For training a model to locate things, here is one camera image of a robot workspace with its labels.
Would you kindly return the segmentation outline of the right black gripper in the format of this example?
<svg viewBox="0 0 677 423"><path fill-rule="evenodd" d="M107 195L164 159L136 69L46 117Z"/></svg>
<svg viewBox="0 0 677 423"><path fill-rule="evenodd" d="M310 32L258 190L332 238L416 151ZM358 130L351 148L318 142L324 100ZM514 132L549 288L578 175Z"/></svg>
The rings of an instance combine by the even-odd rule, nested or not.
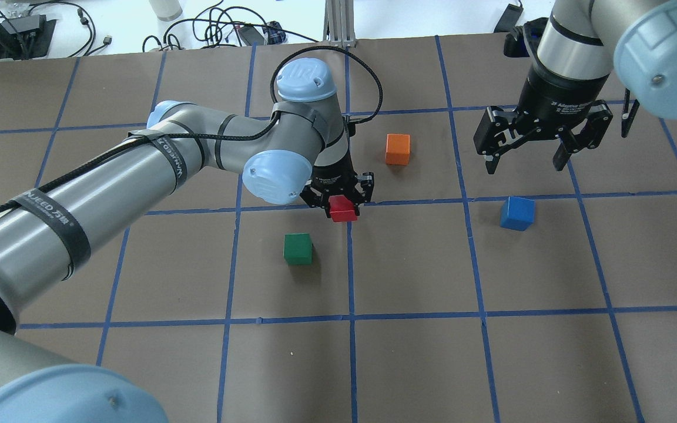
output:
<svg viewBox="0 0 677 423"><path fill-rule="evenodd" d="M552 158L561 172L571 156L599 147L613 114L599 94L606 77L570 81L529 76L518 104L511 110L489 105L473 136L475 151L485 158L487 174L495 174L501 156L531 141L559 138Z"/></svg>

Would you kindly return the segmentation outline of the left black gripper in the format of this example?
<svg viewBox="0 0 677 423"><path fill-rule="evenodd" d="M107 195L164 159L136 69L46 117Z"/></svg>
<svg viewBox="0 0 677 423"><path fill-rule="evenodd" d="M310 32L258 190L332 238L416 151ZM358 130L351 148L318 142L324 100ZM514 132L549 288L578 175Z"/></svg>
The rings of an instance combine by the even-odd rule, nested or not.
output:
<svg viewBox="0 0 677 423"><path fill-rule="evenodd" d="M374 173L357 174L350 162L336 162L329 166L313 166L309 181L300 192L300 198L310 208L331 210L330 198L344 196L354 211L360 204L373 199Z"/></svg>

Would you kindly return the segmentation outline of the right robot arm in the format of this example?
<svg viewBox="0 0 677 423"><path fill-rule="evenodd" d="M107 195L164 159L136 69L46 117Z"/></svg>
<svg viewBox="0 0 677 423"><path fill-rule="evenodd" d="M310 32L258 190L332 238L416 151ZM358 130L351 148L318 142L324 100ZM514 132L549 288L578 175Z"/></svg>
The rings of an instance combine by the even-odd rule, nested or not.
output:
<svg viewBox="0 0 677 423"><path fill-rule="evenodd" d="M639 108L677 120L677 1L556 1L548 17L513 27L503 53L530 68L516 107L490 105L474 134L489 174L528 142L559 141L556 171L598 148L614 117L599 98L611 72L625 89L622 137Z"/></svg>

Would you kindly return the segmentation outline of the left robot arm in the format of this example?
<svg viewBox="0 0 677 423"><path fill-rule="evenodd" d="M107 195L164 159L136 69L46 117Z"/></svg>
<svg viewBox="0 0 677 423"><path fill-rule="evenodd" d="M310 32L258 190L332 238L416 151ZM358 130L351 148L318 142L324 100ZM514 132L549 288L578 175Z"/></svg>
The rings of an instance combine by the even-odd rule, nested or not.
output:
<svg viewBox="0 0 677 423"><path fill-rule="evenodd" d="M145 129L0 206L0 422L166 422L160 402L111 370L15 337L19 317L110 239L205 167L239 174L266 203L304 200L355 220L373 172L358 174L330 67L290 55L272 75L268 121L163 101Z"/></svg>

